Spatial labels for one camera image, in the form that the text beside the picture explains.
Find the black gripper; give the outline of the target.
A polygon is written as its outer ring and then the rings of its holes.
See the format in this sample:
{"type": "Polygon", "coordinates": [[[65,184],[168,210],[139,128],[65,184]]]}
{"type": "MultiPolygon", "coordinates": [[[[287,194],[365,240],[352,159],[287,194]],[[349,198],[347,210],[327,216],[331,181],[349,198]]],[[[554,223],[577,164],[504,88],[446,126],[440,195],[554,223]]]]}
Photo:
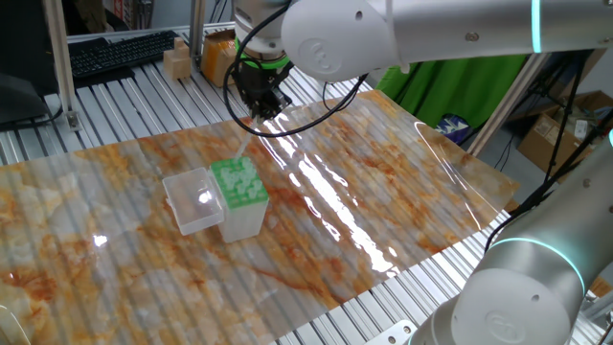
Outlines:
{"type": "Polygon", "coordinates": [[[285,78],[284,68],[263,69],[255,63],[240,64],[238,89],[242,100],[250,109],[252,119],[273,119],[292,104],[291,98],[280,89],[285,78]]]}

